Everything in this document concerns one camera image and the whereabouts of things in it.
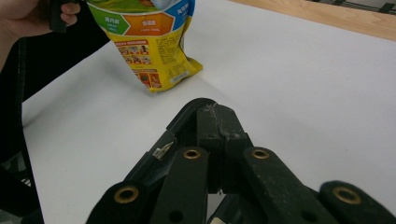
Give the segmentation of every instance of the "yellow snack bag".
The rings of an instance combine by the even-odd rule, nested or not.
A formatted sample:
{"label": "yellow snack bag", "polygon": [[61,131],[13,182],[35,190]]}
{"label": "yellow snack bag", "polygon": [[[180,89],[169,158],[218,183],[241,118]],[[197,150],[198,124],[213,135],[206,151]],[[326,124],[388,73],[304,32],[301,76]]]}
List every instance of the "yellow snack bag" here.
{"label": "yellow snack bag", "polygon": [[194,0],[90,0],[88,6],[150,91],[169,90],[202,70],[183,50]]}

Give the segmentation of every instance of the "white table surface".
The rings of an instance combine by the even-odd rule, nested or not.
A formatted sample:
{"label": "white table surface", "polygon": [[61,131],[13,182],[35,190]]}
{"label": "white table surface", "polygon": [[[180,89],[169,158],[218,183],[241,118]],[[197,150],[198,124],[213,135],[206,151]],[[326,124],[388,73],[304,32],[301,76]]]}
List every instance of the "white table surface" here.
{"label": "white table surface", "polygon": [[343,180],[396,214],[396,42],[197,0],[185,51],[204,70],[170,91],[146,90],[108,43],[24,103],[47,224],[85,223],[197,97],[235,110],[308,187]]}

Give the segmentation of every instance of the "screw hole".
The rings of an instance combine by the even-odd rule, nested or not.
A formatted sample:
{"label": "screw hole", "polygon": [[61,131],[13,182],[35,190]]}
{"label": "screw hole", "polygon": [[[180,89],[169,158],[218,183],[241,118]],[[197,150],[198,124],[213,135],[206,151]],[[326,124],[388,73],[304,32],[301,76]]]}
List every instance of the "screw hole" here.
{"label": "screw hole", "polygon": [[184,152],[184,157],[190,160],[197,159],[201,156],[201,153],[197,150],[191,149]]}
{"label": "screw hole", "polygon": [[318,217],[317,215],[307,212],[307,211],[302,211],[301,212],[301,217],[305,219],[308,222],[318,222]]}
{"label": "screw hole", "polygon": [[359,204],[361,203],[361,197],[354,190],[346,187],[337,187],[332,190],[332,193],[340,201],[349,204]]}
{"label": "screw hole", "polygon": [[180,211],[173,211],[169,214],[169,220],[174,223],[182,221],[184,218],[183,213]]}
{"label": "screw hole", "polygon": [[139,190],[134,186],[126,186],[117,190],[114,200],[117,203],[131,203],[139,195]]}
{"label": "screw hole", "polygon": [[253,150],[253,152],[251,153],[252,156],[256,159],[267,159],[268,157],[270,157],[270,154],[268,154],[268,152],[262,150],[262,149],[256,149]]}

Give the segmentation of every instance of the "brass insert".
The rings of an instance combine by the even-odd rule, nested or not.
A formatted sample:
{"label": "brass insert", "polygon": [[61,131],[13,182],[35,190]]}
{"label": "brass insert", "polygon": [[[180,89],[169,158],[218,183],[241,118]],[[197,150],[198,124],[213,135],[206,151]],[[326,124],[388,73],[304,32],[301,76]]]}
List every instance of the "brass insert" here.
{"label": "brass insert", "polygon": [[265,160],[268,159],[270,157],[270,154],[262,149],[255,149],[251,152],[251,155],[256,158],[256,159],[260,159],[260,160]]}
{"label": "brass insert", "polygon": [[344,203],[349,203],[349,204],[361,203],[361,197],[359,196],[358,193],[356,193],[352,189],[346,187],[336,187],[332,190],[332,193],[335,195],[335,197],[337,197],[337,199],[339,199]]}
{"label": "brass insert", "polygon": [[201,156],[201,152],[195,150],[195,149],[190,149],[190,150],[186,150],[183,153],[184,157],[189,159],[189,160],[195,160],[197,158],[199,158]]}
{"label": "brass insert", "polygon": [[138,195],[139,190],[135,186],[125,186],[114,194],[114,201],[117,203],[131,203]]}

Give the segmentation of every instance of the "human hand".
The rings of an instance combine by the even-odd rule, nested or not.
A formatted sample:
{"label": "human hand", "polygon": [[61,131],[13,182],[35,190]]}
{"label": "human hand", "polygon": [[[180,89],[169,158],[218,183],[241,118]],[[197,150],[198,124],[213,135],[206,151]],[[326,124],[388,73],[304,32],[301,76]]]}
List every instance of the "human hand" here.
{"label": "human hand", "polygon": [[[61,18],[67,25],[77,22],[79,4],[66,3],[61,10]],[[49,0],[1,0],[0,34],[16,41],[21,37],[49,33],[48,14]]]}

